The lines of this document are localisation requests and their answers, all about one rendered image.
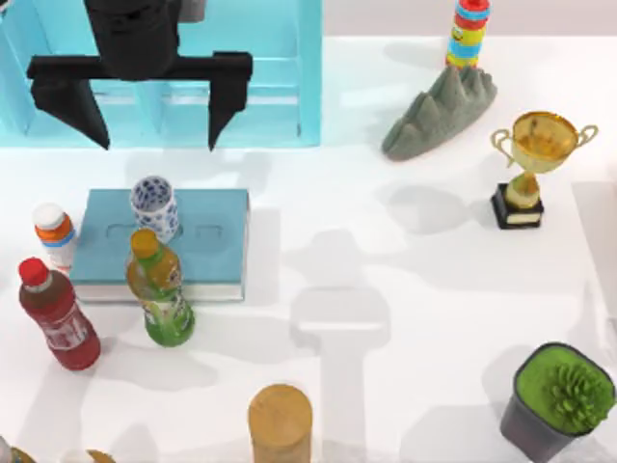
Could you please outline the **grey mountain-shaped rock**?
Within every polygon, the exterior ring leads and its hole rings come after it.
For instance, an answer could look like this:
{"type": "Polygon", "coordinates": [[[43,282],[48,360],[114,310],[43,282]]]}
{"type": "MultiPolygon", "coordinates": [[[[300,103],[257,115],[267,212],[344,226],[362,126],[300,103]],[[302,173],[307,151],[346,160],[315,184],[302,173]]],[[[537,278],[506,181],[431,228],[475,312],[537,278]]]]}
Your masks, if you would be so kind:
{"type": "Polygon", "coordinates": [[[439,147],[475,123],[496,95],[493,76],[484,69],[445,67],[393,124],[382,142],[382,154],[400,162],[439,147]]]}

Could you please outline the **colourful striped bottle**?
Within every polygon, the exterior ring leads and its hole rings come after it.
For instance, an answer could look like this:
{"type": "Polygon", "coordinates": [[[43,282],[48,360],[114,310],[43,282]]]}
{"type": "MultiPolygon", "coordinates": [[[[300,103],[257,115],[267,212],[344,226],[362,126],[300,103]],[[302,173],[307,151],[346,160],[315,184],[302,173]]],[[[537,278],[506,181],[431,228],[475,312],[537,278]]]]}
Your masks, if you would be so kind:
{"type": "Polygon", "coordinates": [[[477,66],[491,7],[491,0],[456,1],[445,56],[445,62],[449,66],[457,68],[477,66]]]}

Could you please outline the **light blue book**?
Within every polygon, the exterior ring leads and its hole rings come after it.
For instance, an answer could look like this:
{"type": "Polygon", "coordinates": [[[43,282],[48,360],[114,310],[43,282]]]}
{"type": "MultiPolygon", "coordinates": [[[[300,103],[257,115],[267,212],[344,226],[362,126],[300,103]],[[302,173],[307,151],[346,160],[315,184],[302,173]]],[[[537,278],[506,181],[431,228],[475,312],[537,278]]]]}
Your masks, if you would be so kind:
{"type": "MultiPolygon", "coordinates": [[[[244,299],[250,200],[245,189],[179,189],[179,256],[184,296],[195,302],[244,299]]],[[[129,240],[137,223],[127,189],[90,191],[69,278],[89,303],[135,303],[126,284],[129,240]]]]}

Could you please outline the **green plant in dark pot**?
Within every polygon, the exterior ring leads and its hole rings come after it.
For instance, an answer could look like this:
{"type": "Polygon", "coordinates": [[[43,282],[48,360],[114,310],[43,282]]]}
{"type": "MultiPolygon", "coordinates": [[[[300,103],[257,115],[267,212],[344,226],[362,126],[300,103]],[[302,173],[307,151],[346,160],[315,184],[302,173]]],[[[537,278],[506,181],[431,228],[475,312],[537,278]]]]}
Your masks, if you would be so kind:
{"type": "Polygon", "coordinates": [[[603,368],[569,344],[547,342],[517,369],[500,432],[532,463],[549,463],[615,404],[617,389],[603,368]]]}

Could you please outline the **red bottle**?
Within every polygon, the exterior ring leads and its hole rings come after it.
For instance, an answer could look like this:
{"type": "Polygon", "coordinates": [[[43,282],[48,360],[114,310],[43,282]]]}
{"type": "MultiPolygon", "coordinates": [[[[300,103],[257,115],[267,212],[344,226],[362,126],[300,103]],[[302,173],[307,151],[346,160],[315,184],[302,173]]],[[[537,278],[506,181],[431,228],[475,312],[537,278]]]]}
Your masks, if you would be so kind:
{"type": "Polygon", "coordinates": [[[81,311],[68,277],[38,258],[21,262],[18,274],[19,303],[39,325],[57,361],[71,371],[91,367],[101,353],[100,339],[81,311]]]}

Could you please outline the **green bottle with orange cap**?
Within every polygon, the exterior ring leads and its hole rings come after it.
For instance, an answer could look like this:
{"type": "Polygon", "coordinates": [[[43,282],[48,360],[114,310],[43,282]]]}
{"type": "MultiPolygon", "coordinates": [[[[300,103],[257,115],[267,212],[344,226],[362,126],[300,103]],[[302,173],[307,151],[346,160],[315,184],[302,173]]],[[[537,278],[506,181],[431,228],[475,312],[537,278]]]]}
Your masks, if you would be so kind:
{"type": "Polygon", "coordinates": [[[148,335],[164,347],[188,341],[195,314],[182,293],[182,272],[176,253],[142,228],[130,237],[125,279],[144,311],[148,335]]]}

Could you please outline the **pale grey rounded box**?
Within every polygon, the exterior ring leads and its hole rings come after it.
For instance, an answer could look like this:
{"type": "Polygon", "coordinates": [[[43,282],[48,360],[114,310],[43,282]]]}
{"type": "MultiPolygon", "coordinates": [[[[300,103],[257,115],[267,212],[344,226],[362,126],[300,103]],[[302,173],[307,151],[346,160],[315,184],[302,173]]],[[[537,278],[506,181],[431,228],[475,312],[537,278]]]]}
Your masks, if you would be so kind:
{"type": "Polygon", "coordinates": [[[207,0],[180,0],[178,21],[180,23],[199,23],[204,20],[207,0]]]}

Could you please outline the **blue and white cup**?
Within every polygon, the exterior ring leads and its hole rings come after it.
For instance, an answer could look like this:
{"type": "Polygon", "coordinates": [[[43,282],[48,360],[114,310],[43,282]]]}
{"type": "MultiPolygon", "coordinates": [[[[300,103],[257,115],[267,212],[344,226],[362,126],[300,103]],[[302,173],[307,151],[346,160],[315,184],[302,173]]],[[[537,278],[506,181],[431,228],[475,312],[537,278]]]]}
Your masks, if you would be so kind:
{"type": "Polygon", "coordinates": [[[140,228],[155,232],[162,243],[168,243],[179,228],[174,189],[163,177],[141,178],[132,188],[130,205],[140,228]]]}

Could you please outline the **wooden cylinder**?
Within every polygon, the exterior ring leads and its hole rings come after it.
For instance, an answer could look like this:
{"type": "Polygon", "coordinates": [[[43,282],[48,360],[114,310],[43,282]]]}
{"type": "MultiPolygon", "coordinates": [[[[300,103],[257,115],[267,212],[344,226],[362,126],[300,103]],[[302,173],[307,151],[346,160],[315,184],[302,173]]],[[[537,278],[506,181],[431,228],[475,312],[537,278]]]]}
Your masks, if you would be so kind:
{"type": "Polygon", "coordinates": [[[248,409],[254,463],[310,463],[312,407],[288,384],[260,390],[248,409]]]}

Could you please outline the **light blue rack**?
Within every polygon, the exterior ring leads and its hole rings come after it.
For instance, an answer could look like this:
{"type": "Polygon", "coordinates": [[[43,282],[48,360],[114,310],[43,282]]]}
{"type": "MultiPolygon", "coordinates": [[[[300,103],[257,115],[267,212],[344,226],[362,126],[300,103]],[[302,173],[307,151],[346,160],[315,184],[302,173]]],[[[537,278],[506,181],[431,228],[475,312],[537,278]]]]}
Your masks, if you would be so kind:
{"type": "MultiPolygon", "coordinates": [[[[178,22],[178,33],[182,57],[253,56],[246,108],[215,148],[319,143],[322,0],[207,0],[204,20],[178,22]]],[[[35,55],[99,55],[83,0],[0,0],[0,147],[100,147],[36,107],[27,76],[35,55]]],[[[209,149],[211,81],[67,80],[90,81],[109,148],[209,149]]]]}

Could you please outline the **white bottle with orange label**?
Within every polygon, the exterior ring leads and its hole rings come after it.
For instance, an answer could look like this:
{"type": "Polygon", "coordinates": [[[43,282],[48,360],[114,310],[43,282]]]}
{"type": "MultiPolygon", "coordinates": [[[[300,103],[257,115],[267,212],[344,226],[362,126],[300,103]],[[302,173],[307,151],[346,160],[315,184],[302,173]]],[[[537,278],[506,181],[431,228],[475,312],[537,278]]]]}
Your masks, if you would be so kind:
{"type": "Polygon", "coordinates": [[[33,212],[35,233],[51,263],[68,272],[77,245],[77,234],[70,217],[56,204],[40,204],[33,212]]]}

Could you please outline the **gold trophy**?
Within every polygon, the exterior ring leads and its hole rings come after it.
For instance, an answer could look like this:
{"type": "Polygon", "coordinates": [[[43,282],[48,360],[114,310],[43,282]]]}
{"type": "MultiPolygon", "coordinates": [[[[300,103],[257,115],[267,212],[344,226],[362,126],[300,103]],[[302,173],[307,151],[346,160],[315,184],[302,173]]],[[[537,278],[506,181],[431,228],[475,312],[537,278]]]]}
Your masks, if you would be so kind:
{"type": "Polygon", "coordinates": [[[544,214],[537,176],[560,167],[575,150],[591,142],[599,128],[588,124],[576,129],[564,117],[547,111],[519,116],[511,129],[491,137],[493,148],[523,171],[500,183],[491,197],[498,226],[503,230],[538,228],[544,214]]]}

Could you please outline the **golden round object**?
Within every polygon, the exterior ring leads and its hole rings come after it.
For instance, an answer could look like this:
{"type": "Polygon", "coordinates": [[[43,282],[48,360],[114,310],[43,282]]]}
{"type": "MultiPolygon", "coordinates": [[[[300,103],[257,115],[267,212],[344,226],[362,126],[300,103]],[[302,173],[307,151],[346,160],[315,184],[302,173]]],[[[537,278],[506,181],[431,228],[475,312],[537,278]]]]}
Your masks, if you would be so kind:
{"type": "Polygon", "coordinates": [[[36,463],[35,460],[21,449],[12,447],[0,435],[0,463],[36,463]]]}
{"type": "Polygon", "coordinates": [[[117,463],[115,459],[96,449],[71,449],[60,457],[59,463],[117,463]]]}

